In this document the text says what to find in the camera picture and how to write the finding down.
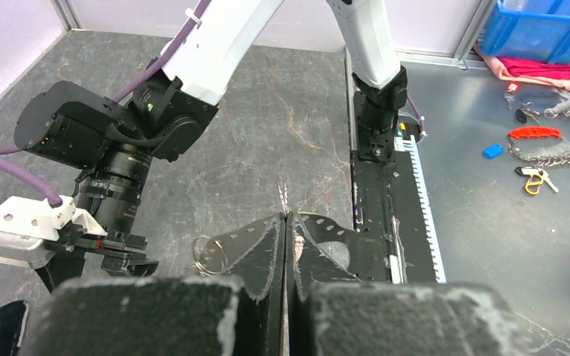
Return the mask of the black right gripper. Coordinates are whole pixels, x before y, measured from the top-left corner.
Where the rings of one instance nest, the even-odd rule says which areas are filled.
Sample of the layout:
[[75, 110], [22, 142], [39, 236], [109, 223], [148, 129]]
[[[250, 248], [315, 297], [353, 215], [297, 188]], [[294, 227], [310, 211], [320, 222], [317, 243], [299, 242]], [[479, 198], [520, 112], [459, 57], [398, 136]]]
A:
[[112, 277], [147, 277], [159, 262], [146, 255], [146, 238], [118, 233], [110, 237], [85, 234], [81, 231], [63, 241], [44, 243], [49, 260], [34, 271], [49, 292], [73, 278], [80, 278], [88, 254], [102, 258], [101, 269]]

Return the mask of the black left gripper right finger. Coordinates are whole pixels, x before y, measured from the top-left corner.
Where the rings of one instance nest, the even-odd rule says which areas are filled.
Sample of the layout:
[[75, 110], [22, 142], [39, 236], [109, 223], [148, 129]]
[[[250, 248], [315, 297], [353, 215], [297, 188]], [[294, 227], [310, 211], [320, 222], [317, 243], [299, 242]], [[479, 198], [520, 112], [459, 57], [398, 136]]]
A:
[[286, 305], [291, 355], [314, 353], [312, 307], [308, 298], [315, 284], [359, 279], [330, 257], [305, 226], [301, 215], [286, 218]]

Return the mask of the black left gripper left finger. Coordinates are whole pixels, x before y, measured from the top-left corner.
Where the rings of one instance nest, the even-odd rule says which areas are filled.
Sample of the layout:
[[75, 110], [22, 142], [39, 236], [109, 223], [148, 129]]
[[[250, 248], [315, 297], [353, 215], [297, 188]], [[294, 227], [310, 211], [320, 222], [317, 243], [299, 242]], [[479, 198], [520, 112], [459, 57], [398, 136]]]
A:
[[237, 308], [234, 355], [281, 355], [285, 220], [227, 271], [243, 281]]

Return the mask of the silver metal keyring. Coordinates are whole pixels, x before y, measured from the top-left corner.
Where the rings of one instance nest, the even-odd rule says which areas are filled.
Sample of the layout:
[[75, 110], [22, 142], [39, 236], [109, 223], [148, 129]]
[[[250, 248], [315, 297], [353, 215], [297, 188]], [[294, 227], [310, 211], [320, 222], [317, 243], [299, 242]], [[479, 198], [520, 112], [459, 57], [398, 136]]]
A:
[[191, 242], [192, 267], [196, 274], [213, 276], [222, 274], [228, 264], [228, 257], [220, 239], [199, 236]]

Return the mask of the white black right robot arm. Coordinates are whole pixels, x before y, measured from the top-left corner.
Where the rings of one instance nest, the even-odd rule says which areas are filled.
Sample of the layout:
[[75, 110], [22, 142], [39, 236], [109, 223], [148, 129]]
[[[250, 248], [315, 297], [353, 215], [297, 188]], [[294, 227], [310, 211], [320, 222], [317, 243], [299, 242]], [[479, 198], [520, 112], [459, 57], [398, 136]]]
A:
[[87, 253], [112, 275], [147, 276], [157, 263], [132, 234], [153, 159], [173, 162], [216, 116], [242, 58], [280, 1], [200, 1], [145, 71], [115, 97], [60, 81], [33, 97], [14, 131], [18, 149], [79, 171], [77, 207], [99, 224], [60, 220], [40, 243], [50, 259], [36, 269], [48, 289], [78, 277]]

